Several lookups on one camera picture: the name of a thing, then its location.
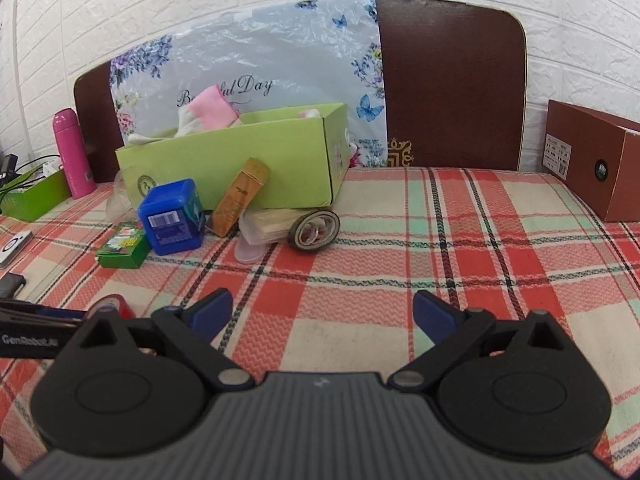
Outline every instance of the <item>tape roll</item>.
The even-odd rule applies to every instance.
[[[95,316],[98,312],[117,312],[122,319],[133,319],[136,317],[136,313],[127,304],[125,299],[119,294],[108,294],[104,298],[96,301],[89,307],[89,310],[84,314],[85,319],[89,319]]]
[[[287,242],[305,253],[327,247],[340,232],[340,218],[328,209],[313,211],[298,218],[289,229]]]

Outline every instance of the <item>blue butterfly print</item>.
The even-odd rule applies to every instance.
[[[303,0],[296,3],[296,7],[299,9],[317,9],[318,0]]]
[[[370,123],[373,119],[380,115],[380,112],[384,110],[383,105],[371,108],[371,101],[369,101],[369,95],[364,94],[360,99],[360,106],[356,106],[356,113],[361,119],[366,119],[367,123]]]
[[[336,18],[332,18],[332,20],[334,21],[335,26],[338,28],[343,28],[347,26],[347,18],[345,18],[344,14],[339,20],[337,20]]]
[[[378,22],[378,10],[376,9],[376,1],[372,0],[370,4],[364,6],[364,9],[369,13],[369,17],[375,22]]]

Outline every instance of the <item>plaid bedsheet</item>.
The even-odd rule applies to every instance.
[[[139,316],[187,305],[219,286],[236,310],[215,344],[260,377],[265,370],[378,370],[385,377],[431,343],[411,314],[426,288],[501,318],[551,311],[596,368],[614,400],[597,453],[620,474],[640,466],[640,224],[603,224],[556,178],[474,170],[351,170],[335,205],[342,230],[331,248],[299,254],[274,244],[260,264],[238,264],[232,236],[140,270],[94,259],[110,234],[110,186],[25,225],[2,218],[0,243],[25,228],[35,238],[9,270],[19,297],[87,308],[122,294]],[[28,406],[47,364],[0,360],[5,463],[44,452]]]

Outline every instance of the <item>green box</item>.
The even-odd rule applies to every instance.
[[[0,187],[0,194],[14,186],[19,186],[41,167],[34,168],[34,170],[28,171],[5,186]],[[33,222],[70,196],[71,191],[66,183],[65,172],[59,170],[30,188],[7,192],[2,198],[2,202],[0,202],[0,208],[7,216],[26,222]]]
[[[315,108],[321,117],[299,119]],[[242,114],[243,126],[116,150],[133,207],[150,187],[192,178],[204,209],[214,209],[249,158],[271,174],[254,202],[263,208],[331,204],[349,167],[344,104],[276,108]]]
[[[150,250],[140,222],[123,222],[98,249],[95,259],[108,269],[139,269]]]

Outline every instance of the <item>qr code label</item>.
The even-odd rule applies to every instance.
[[[570,159],[571,145],[546,134],[545,153],[542,158],[542,165],[549,168],[562,180],[566,180]]]

